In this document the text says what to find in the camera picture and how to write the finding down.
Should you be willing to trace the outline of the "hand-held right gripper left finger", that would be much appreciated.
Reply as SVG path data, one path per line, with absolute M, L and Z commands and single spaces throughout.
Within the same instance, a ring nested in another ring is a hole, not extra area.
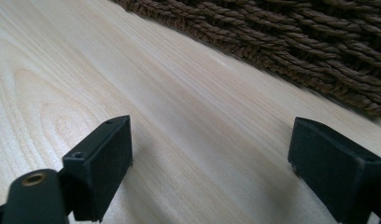
M 109 119 L 63 156 L 66 211 L 77 221 L 102 221 L 133 162 L 131 119 Z

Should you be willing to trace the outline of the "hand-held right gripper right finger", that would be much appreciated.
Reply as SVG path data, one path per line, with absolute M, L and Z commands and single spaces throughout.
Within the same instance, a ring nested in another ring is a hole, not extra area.
M 381 224 L 381 157 L 329 126 L 297 117 L 289 163 L 341 224 Z

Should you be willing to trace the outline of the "brown woven basket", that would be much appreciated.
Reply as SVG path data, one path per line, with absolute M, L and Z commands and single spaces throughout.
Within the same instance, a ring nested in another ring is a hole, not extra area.
M 112 0 L 381 118 L 381 0 Z

